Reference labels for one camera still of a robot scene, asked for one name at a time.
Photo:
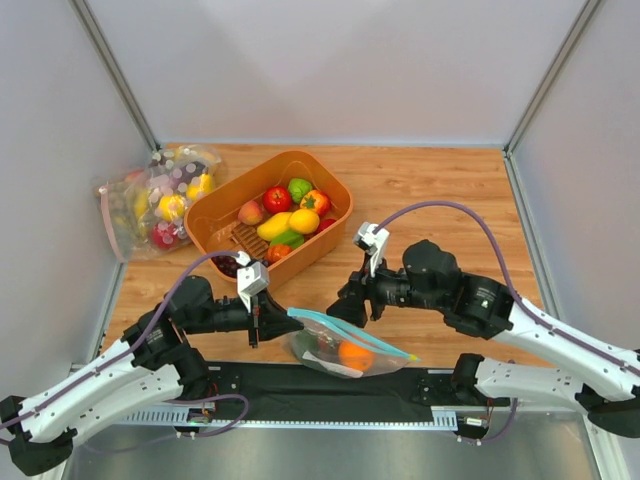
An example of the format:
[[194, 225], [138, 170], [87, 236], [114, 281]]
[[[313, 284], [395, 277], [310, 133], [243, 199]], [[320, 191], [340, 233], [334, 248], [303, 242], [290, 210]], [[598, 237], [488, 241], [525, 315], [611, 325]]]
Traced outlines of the blue zip top bag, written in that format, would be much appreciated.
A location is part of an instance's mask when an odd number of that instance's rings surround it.
[[[353, 326], [344, 320], [331, 317], [325, 313], [290, 307], [287, 310], [287, 314], [290, 317], [299, 320], [304, 325], [304, 329], [289, 333], [285, 337], [285, 348], [299, 363], [307, 368], [339, 378], [361, 379], [365, 377], [394, 373], [401, 368], [406, 367], [410, 363], [417, 362], [419, 360], [417, 356], [400, 350], [393, 345], [366, 333], [363, 329]], [[367, 348], [375, 354], [374, 365], [367, 372], [354, 370], [341, 364], [338, 358], [338, 353], [328, 355], [319, 351], [315, 354], [305, 353], [301, 359], [298, 359], [291, 349], [291, 340], [293, 336], [301, 331], [313, 334], [316, 338], [324, 335], [339, 340], [340, 343], [347, 341]]]

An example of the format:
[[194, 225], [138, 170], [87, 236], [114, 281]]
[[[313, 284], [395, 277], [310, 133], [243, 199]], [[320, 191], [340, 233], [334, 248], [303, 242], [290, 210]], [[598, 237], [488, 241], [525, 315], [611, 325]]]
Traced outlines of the fake orange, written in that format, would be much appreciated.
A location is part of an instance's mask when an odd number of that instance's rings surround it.
[[362, 372], [369, 371], [375, 362], [375, 354], [372, 351], [347, 341], [339, 344], [338, 358], [342, 365]]

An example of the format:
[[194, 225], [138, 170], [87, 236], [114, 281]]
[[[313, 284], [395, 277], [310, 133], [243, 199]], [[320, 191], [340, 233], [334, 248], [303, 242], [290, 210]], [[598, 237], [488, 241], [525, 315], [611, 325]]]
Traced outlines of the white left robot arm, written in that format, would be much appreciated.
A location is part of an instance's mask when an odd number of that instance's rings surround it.
[[300, 330], [260, 287], [247, 297], [213, 295], [189, 275], [89, 364], [33, 397], [1, 402], [13, 464], [26, 476], [66, 461], [75, 447], [125, 416], [159, 402], [208, 403], [216, 389], [190, 334], [245, 331], [251, 346]]

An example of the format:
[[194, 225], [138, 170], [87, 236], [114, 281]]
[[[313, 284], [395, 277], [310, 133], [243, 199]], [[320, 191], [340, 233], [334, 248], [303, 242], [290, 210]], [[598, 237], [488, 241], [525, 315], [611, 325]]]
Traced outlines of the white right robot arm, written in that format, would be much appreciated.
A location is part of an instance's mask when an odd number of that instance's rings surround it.
[[451, 253], [428, 240], [409, 246], [402, 262], [393, 271], [364, 260], [327, 314], [364, 327], [388, 306], [437, 311], [458, 333], [516, 346], [550, 364], [516, 365], [463, 353], [451, 375], [461, 403], [529, 400], [572, 409], [609, 433], [638, 437], [638, 352], [570, 328], [506, 285], [463, 272]]

